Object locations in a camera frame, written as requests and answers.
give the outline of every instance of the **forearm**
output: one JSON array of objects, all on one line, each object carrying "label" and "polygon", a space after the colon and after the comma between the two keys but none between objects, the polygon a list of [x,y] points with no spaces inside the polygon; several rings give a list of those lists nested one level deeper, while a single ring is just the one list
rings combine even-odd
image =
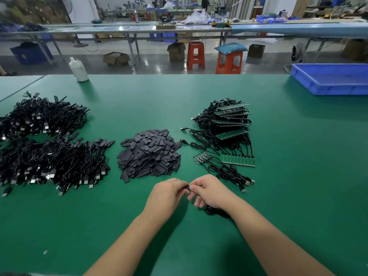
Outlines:
[{"label": "forearm", "polygon": [[162,224],[140,214],[84,275],[133,275],[145,249],[161,227]]},{"label": "forearm", "polygon": [[234,198],[224,210],[235,221],[268,276],[333,275],[246,201]]}]

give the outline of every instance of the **shiny floor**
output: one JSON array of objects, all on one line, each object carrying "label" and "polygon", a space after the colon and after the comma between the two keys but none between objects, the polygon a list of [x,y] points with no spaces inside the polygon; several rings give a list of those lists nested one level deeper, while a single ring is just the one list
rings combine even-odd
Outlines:
[{"label": "shiny floor", "polygon": [[[262,58],[251,58],[246,53],[242,60],[242,74],[285,74],[284,65],[291,64],[292,46],[307,39],[281,39],[276,44],[255,42],[254,40],[231,40],[249,46],[252,43],[264,44],[266,46]],[[103,63],[103,55],[112,51],[130,54],[127,41],[107,41],[99,43],[89,41],[86,48],[74,48],[72,43],[60,42],[59,47],[68,60],[74,56],[81,60],[89,74],[214,74],[217,65],[218,39],[204,40],[206,68],[203,70],[194,65],[192,71],[186,69],[185,61],[170,62],[167,52],[169,43],[140,40],[140,58],[136,66],[130,65],[117,68],[109,67]],[[17,43],[0,43],[0,64],[9,71],[15,71],[19,75],[48,75],[48,74],[71,74],[67,63],[62,61],[52,43],[48,47],[54,56],[54,65],[44,63],[36,66],[25,66],[19,64],[10,51],[10,47],[17,46]],[[336,42],[327,42],[325,48],[315,59],[320,42],[311,42],[305,57],[305,62],[316,63],[350,63],[352,61],[340,56],[343,45]]]}]

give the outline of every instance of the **spray can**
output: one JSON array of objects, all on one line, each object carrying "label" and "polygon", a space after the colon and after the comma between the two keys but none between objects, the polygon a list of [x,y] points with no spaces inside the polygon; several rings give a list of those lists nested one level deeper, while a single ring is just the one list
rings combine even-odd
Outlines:
[{"label": "spray can", "polygon": [[139,19],[138,19],[138,13],[136,10],[134,10],[134,16],[136,18],[136,23],[139,23]]},{"label": "spray can", "polygon": [[78,82],[85,82],[89,80],[83,63],[78,59],[75,60],[73,57],[70,57],[69,67],[71,68],[71,71],[73,72]]}]

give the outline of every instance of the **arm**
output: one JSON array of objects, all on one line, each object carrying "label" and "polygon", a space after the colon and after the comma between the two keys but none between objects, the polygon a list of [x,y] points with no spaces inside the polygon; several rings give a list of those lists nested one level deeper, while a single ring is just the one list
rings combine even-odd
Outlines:
[{"label": "arm", "polygon": [[333,275],[216,177],[197,178],[190,183],[190,190],[189,200],[198,195],[194,206],[208,204],[232,217],[268,276]]},{"label": "arm", "polygon": [[174,213],[188,183],[176,178],[158,183],[148,197],[143,212],[84,274],[85,276],[133,275],[147,246]]}]

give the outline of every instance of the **green table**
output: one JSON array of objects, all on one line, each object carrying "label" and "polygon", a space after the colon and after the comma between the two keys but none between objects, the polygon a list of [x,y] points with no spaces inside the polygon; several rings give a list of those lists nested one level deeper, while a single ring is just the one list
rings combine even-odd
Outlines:
[{"label": "green table", "polygon": [[[230,97],[251,104],[256,168],[239,168],[255,180],[246,194],[225,184],[336,275],[367,275],[368,97],[316,97],[288,75],[91,75],[82,84],[48,75],[26,89],[91,108],[81,136],[117,143],[106,153],[112,169],[94,189],[59,197],[52,184],[16,186],[0,199],[2,270],[84,273],[142,211],[153,185],[169,178],[124,184],[119,142],[153,128],[193,141],[180,128],[195,127],[190,118],[210,101]],[[7,98],[0,116],[21,99]],[[178,152],[173,176],[190,182],[206,174],[192,159],[201,151]],[[137,275],[148,274],[264,272],[232,221],[184,200],[138,267]]]},{"label": "green table", "polygon": [[43,77],[43,75],[0,76],[0,102]]}]

